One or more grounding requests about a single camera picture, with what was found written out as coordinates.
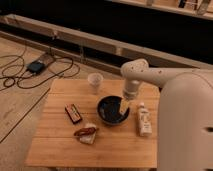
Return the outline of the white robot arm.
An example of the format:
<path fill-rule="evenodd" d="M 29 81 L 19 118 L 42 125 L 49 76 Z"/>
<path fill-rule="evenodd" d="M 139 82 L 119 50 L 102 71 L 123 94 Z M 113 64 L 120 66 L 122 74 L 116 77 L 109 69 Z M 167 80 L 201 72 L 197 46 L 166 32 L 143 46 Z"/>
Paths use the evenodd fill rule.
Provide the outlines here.
<path fill-rule="evenodd" d="M 157 171 L 213 171 L 213 69 L 152 68 L 144 59 L 121 67 L 123 97 L 140 84 L 161 89 L 157 117 Z"/>

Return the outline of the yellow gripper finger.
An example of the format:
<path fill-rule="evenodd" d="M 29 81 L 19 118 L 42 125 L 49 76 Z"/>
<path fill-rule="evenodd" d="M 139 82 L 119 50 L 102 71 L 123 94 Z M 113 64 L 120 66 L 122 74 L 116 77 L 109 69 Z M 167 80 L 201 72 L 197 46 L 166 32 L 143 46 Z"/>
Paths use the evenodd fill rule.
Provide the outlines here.
<path fill-rule="evenodd" d="M 126 99 L 122 99 L 120 102 L 120 109 L 119 109 L 119 113 L 121 115 L 124 115 L 125 112 L 127 111 L 127 109 L 129 108 L 129 104 L 130 102 Z"/>

